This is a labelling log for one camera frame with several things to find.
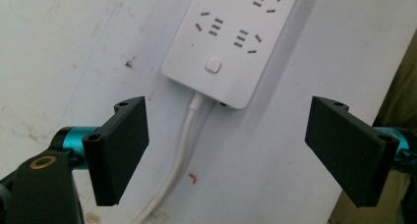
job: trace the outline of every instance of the dark mark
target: dark mark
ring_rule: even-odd
[[[33,134],[29,134],[29,138],[34,141],[37,141],[37,137],[35,137]]]
[[[87,224],[99,224],[101,222],[101,217],[93,212],[86,213],[86,222]]]
[[[193,185],[196,185],[197,184],[197,175],[196,174],[193,174],[193,173],[190,173],[190,174],[188,174],[188,176],[191,179],[193,179]]]
[[[125,64],[125,66],[132,69],[134,60],[135,60],[135,57],[133,57],[131,60],[128,60],[128,62],[126,62],[126,64]]]
[[[152,223],[161,223],[165,222],[168,216],[162,211],[155,210],[150,214],[150,218]]]

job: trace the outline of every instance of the power strip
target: power strip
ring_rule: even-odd
[[[295,0],[193,0],[162,73],[244,108]]]

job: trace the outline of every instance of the scuff mark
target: scuff mark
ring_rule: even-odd
[[[133,57],[131,60],[128,60],[125,64],[125,66],[132,69],[132,63],[135,60],[135,58],[136,57]]]
[[[28,130],[28,132],[33,132],[33,130],[34,130],[34,126],[32,126],[32,125],[28,125],[28,124],[26,124],[26,128],[27,128],[27,130]]]
[[[34,141],[37,141],[37,137],[35,137],[32,133],[29,134],[29,138]]]
[[[152,223],[160,223],[165,222],[168,219],[168,215],[165,212],[156,210],[150,215],[150,218]]]
[[[128,14],[129,14],[130,18],[135,18],[134,14],[132,13],[132,6],[129,6]]]
[[[98,37],[101,34],[102,31],[102,21],[97,22],[97,24],[95,24],[94,30],[91,33],[91,37],[95,38]]]
[[[99,224],[101,222],[101,217],[93,212],[86,213],[86,223],[87,224]]]

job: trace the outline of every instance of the cyan metal part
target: cyan metal part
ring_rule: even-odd
[[[414,166],[417,165],[415,136],[404,129],[379,127],[375,127],[374,129],[399,140],[399,146],[393,159],[392,169],[402,173],[411,173]]]
[[[86,163],[86,154],[84,153],[83,137],[87,134],[93,133],[97,127],[74,127],[72,128],[62,143],[62,148],[72,149],[77,155],[81,156],[84,163],[77,167],[77,169],[88,169]]]

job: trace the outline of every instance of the white surface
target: white surface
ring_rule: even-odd
[[[245,107],[294,1],[193,0],[162,73],[228,106]],[[208,72],[210,58],[221,61],[220,70]]]
[[[168,177],[165,182],[162,184],[161,188],[157,194],[152,198],[152,200],[147,204],[144,210],[141,211],[141,214],[133,221],[136,224],[142,224],[149,218],[149,216],[155,211],[155,209],[162,203],[166,198],[167,194],[172,189],[172,186],[182,175],[182,168],[187,158],[187,152],[190,147],[191,132],[193,131],[194,122],[196,121],[199,110],[202,108],[205,101],[205,97],[196,92],[194,94],[193,100],[190,103],[189,111],[185,119],[184,127],[181,133],[180,143],[177,149],[177,154],[175,155],[174,164],[172,165],[171,171],[169,172]]]
[[[170,170],[193,94],[160,72],[191,1],[0,0],[0,176],[60,128],[100,125],[113,104],[145,95],[150,145],[120,205],[96,207],[88,173],[74,173],[87,223],[130,223]],[[203,109],[184,176],[151,222],[326,223],[340,187],[304,144],[311,96],[371,123],[415,10],[415,0],[297,0],[249,105]]]

